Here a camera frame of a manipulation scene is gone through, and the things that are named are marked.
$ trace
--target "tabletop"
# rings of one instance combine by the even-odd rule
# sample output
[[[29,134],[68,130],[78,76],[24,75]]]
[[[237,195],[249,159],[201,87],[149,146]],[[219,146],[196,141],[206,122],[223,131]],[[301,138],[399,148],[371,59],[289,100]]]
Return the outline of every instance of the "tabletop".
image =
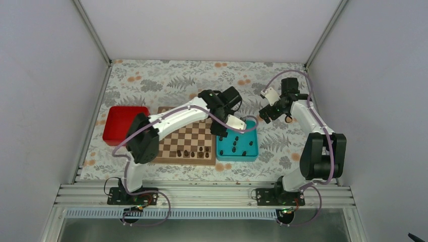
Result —
[[[258,115],[268,104],[260,90],[283,70],[304,71],[303,64],[257,62],[201,62],[188,60],[114,61],[95,128],[89,143],[80,179],[107,179],[123,176],[126,160],[112,157],[113,147],[102,140],[109,109],[115,105],[146,106],[157,113],[159,106],[179,106],[201,90],[226,90],[234,86],[242,96],[238,117]],[[296,77],[301,93],[308,93],[305,78],[297,73],[279,76],[272,86],[280,90],[281,79]],[[143,180],[168,181],[275,181],[298,168],[306,136],[293,119],[284,117],[266,124],[259,117],[259,157],[255,162],[220,162],[215,166],[145,164]],[[124,147],[118,153],[126,153]]]

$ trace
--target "white wall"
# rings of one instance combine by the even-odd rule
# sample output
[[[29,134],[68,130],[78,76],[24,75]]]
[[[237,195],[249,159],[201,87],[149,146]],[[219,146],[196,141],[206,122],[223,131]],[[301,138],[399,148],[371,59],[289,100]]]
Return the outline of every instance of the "white wall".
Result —
[[[428,2],[350,1],[310,74],[370,241],[428,241]]]
[[[110,58],[305,63],[340,0],[81,0]]]
[[[72,1],[0,3],[1,241],[37,241],[106,64]]]

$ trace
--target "red plastic container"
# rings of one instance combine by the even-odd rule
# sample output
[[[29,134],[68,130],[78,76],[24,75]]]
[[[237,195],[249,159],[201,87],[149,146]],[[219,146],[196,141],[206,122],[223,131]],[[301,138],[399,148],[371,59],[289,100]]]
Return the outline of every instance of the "red plastic container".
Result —
[[[113,106],[110,108],[107,121],[105,122],[102,140],[110,146],[118,146],[125,138],[126,134],[139,113],[149,116],[147,107],[141,106]]]

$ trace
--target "blue plastic container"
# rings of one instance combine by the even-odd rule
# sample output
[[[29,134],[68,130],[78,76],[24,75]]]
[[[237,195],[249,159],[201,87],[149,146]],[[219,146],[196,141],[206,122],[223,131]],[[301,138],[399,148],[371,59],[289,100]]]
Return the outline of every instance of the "blue plastic container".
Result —
[[[255,126],[255,122],[246,120],[247,129]],[[257,143],[257,130],[246,133],[238,133],[227,129],[228,136],[221,138],[217,136],[216,154],[219,161],[255,161],[258,157],[258,143]]]

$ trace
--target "patterned tablecloth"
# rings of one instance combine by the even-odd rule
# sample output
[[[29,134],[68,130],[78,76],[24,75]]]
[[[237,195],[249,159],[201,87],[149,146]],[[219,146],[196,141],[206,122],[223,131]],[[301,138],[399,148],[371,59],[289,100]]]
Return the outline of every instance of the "patterned tablecloth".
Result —
[[[274,75],[283,70],[304,70],[302,64],[283,63],[121,59],[114,63],[80,179],[123,175],[125,159],[113,158],[113,147],[102,140],[109,109],[114,105],[143,105],[150,113],[157,113],[159,106],[182,105],[203,89],[225,90],[234,86],[243,99],[235,115],[257,115],[268,103],[260,97],[260,90]],[[297,73],[283,74],[273,82],[273,87],[279,90],[280,80],[285,77],[297,77],[300,91],[308,92],[305,78]],[[251,182],[274,181],[290,173],[298,167],[306,141],[298,120],[286,124],[282,116],[268,125],[259,120],[259,157],[255,162],[217,161],[216,166],[148,163],[143,179]]]

